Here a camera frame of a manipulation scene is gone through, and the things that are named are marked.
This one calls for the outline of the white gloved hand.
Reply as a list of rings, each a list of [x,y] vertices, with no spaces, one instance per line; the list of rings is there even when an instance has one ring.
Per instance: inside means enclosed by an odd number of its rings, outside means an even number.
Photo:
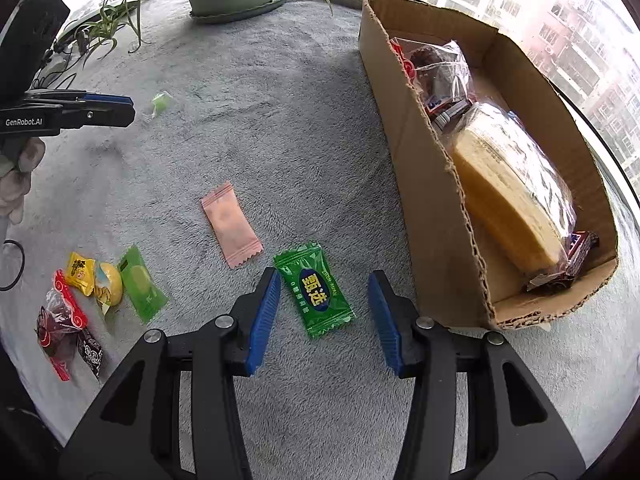
[[[46,144],[39,138],[27,140],[18,156],[11,162],[1,155],[0,196],[1,217],[12,224],[19,224],[24,216],[24,200],[32,187],[32,172],[38,167],[46,152]]]

